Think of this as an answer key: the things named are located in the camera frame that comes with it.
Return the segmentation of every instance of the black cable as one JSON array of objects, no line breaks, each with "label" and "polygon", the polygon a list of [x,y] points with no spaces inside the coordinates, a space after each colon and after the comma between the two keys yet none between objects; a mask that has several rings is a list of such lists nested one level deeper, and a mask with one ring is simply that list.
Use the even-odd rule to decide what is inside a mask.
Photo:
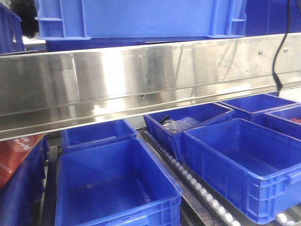
[{"label": "black cable", "polygon": [[284,43],[285,43],[285,40],[287,38],[287,35],[291,29],[291,1],[290,0],[287,0],[286,2],[286,19],[287,19],[287,24],[286,24],[286,31],[285,31],[285,35],[275,53],[275,56],[274,56],[274,59],[273,59],[273,64],[272,64],[272,75],[273,75],[273,79],[277,85],[277,96],[279,96],[280,94],[280,91],[281,89],[283,88],[283,85],[275,71],[275,65],[276,65],[276,61],[277,61],[277,58],[278,58],[278,54],[280,52],[280,50],[282,49]]}]

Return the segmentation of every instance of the crate handle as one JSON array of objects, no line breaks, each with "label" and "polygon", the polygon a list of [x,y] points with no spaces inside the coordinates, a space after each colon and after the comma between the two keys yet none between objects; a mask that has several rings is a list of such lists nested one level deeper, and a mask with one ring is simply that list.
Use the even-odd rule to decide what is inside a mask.
[{"label": "crate handle", "polygon": [[135,214],[129,217],[119,218],[106,226],[148,226],[149,221],[146,215]]},{"label": "crate handle", "polygon": [[288,173],[286,176],[291,185],[296,182],[299,182],[299,181],[301,181],[301,169],[298,171],[295,171],[295,172]]}]

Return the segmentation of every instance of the metal frame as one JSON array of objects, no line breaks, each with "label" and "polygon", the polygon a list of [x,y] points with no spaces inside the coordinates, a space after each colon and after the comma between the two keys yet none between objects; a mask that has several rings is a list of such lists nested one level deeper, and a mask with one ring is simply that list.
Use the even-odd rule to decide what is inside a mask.
[{"label": "metal frame", "polygon": [[[0,140],[275,91],[282,38],[0,56]],[[301,86],[300,58],[301,33],[289,34],[285,89]]]}]

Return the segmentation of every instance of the blue plastic crate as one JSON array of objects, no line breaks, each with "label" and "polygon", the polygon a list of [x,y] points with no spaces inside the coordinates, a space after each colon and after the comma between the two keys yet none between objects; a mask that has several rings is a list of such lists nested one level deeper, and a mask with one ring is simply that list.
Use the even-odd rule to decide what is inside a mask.
[{"label": "blue plastic crate", "polygon": [[[248,0],[246,35],[281,34],[286,30],[287,0]],[[301,16],[296,1],[291,1],[290,32],[301,32]]]},{"label": "blue plastic crate", "polygon": [[251,97],[225,100],[221,102],[221,104],[235,110],[233,118],[246,119],[248,121],[257,123],[258,116],[266,112],[293,105],[299,105],[300,103],[270,94],[260,94]]},{"label": "blue plastic crate", "polygon": [[62,131],[62,149],[70,152],[99,145],[107,145],[137,136],[126,120],[103,122]]},{"label": "blue plastic crate", "polygon": [[20,17],[0,3],[0,53],[24,51]]},{"label": "blue plastic crate", "polygon": [[0,225],[29,226],[32,206],[44,191],[44,160],[40,141],[20,164],[11,179],[0,189]]},{"label": "blue plastic crate", "polygon": [[245,34],[246,0],[35,0],[35,5],[45,40]]},{"label": "blue plastic crate", "polygon": [[242,119],[185,138],[190,168],[253,222],[301,202],[301,141]]},{"label": "blue plastic crate", "polygon": [[56,226],[180,226],[181,189],[140,139],[59,158]]},{"label": "blue plastic crate", "polygon": [[[183,131],[193,127],[210,125],[232,119],[233,113],[234,111],[230,108],[213,103],[149,114],[144,116],[144,120],[150,134],[152,134],[160,144],[167,148],[176,160],[185,163],[187,153],[184,151],[185,149],[182,144]],[[191,124],[191,126],[182,131],[174,132],[172,130],[167,130],[165,126],[159,123],[159,121],[167,115],[170,117],[169,119],[175,121],[185,119],[185,117],[191,117],[198,122]]]},{"label": "blue plastic crate", "polygon": [[259,124],[301,140],[301,124],[291,119],[301,118],[301,106],[292,106],[265,113]]}]

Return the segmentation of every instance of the empty blue crate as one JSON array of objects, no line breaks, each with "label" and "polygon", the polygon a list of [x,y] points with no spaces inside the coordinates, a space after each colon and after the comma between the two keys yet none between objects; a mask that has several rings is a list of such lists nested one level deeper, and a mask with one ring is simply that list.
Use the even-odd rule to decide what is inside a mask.
[{"label": "empty blue crate", "polygon": [[257,123],[258,117],[266,112],[281,109],[300,103],[276,97],[270,94],[260,94],[251,97],[243,97],[225,100],[221,104],[233,108],[233,118],[246,119]]},{"label": "empty blue crate", "polygon": [[66,153],[55,226],[180,226],[181,193],[138,138]]},{"label": "empty blue crate", "polygon": [[[233,113],[230,108],[213,103],[153,113],[145,115],[144,120],[150,134],[179,162],[185,163],[187,153],[182,145],[183,131],[229,120]],[[165,116],[169,116],[168,120],[160,124]]]},{"label": "empty blue crate", "polygon": [[70,152],[106,145],[137,136],[126,120],[115,120],[62,131],[62,149]]},{"label": "empty blue crate", "polygon": [[42,197],[44,158],[43,140],[32,149],[10,180],[0,189],[0,225],[30,226],[32,207]]},{"label": "empty blue crate", "polygon": [[253,222],[301,202],[301,141],[243,119],[185,138],[190,168]]},{"label": "empty blue crate", "polygon": [[35,0],[35,5],[39,37],[52,41],[245,34],[246,0]]},{"label": "empty blue crate", "polygon": [[265,113],[261,117],[260,124],[301,140],[301,124],[292,119],[301,119],[301,106],[292,106]]},{"label": "empty blue crate", "polygon": [[20,17],[0,3],[0,54],[24,51]]}]

